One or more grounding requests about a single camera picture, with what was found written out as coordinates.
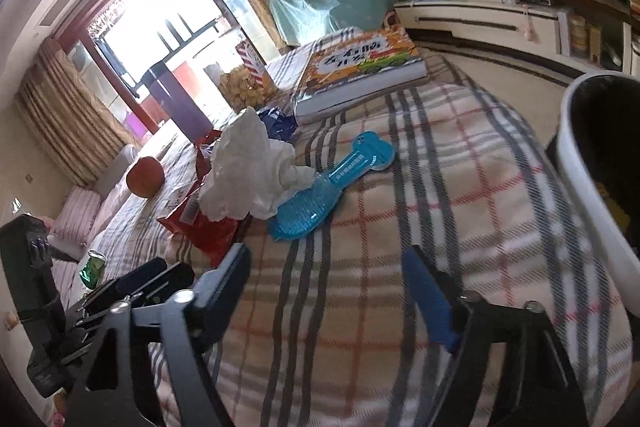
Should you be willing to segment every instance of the white tissue paper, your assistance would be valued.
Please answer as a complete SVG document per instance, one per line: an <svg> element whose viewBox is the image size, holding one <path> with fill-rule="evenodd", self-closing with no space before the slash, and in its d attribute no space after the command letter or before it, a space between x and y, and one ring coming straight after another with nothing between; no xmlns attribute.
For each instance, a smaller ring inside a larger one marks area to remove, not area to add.
<svg viewBox="0 0 640 427"><path fill-rule="evenodd" d="M275 216L278 206L314 183L316 171L293 165L293 146L271 140L253 107L246 108L214 143L211 171L200 189L210 221Z"/></svg>

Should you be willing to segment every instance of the blue toy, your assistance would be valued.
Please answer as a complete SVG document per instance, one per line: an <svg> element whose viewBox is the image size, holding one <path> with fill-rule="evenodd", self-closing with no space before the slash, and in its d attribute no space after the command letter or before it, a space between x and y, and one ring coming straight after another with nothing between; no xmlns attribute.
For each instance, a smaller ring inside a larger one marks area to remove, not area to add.
<svg viewBox="0 0 640 427"><path fill-rule="evenodd" d="M353 152L332 171L316 178L311 188L301 190L278 207L267 221L276 240L299 239L318 227L338 203L343 190L369 170L382 171L393 163L396 151L373 131L353 140Z"/></svg>

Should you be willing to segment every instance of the bed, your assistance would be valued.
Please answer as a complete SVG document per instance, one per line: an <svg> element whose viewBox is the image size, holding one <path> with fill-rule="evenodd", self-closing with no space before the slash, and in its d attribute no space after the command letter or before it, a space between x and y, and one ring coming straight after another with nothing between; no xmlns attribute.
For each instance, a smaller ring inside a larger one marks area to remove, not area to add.
<svg viewBox="0 0 640 427"><path fill-rule="evenodd" d="M311 51L354 31L271 64L276 83L294 89ZM206 354L236 425L401 426L424 418L449 358L429 344L402 285L400 252L412 244L492 303L545 306L591 425L604 426L625 399L632 343L620 295L532 130L443 57L423 54L425 79L296 134L300 164L324 171L354 136L374 130L398 151L389 169L350 187L302 240L276 243L259 220L248 228L252 272L224 339ZM191 264L199 275L210 269L207 257L156 221L168 195L194 180L194 148L169 123L142 153L161 161L166 183L151 200L122 184L114 189L117 203L105 210L113 215L90 245L107 256L104 277L154 256ZM55 267L68 303L82 294L73 268ZM165 421L178 426L161 346L151 345L150 357ZM489 420L500 360L495 346L474 427Z"/></svg>

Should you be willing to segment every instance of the green can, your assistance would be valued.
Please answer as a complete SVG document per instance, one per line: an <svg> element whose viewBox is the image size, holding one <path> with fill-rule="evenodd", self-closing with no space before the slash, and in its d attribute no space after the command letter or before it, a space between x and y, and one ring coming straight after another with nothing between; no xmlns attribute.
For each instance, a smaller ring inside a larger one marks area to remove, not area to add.
<svg viewBox="0 0 640 427"><path fill-rule="evenodd" d="M89 260L84 265L84 268L80 270L79 274L84 285L90 290L95 290L95 287L98 285L106 261L107 258L103 253L97 250L89 250Z"/></svg>

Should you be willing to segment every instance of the drawer handle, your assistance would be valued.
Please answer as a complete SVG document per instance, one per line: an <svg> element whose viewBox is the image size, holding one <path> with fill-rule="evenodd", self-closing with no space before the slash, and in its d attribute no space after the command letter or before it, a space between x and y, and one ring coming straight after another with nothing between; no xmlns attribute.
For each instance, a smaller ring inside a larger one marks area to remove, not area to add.
<svg viewBox="0 0 640 427"><path fill-rule="evenodd" d="M510 32L518 31L517 26L510 24L500 24L497 22L482 22L482 21L465 21L462 19L445 19L440 17L416 17L416 22L455 22L457 24L468 24L471 26L485 26L487 28L496 28L498 30L507 30Z"/></svg>

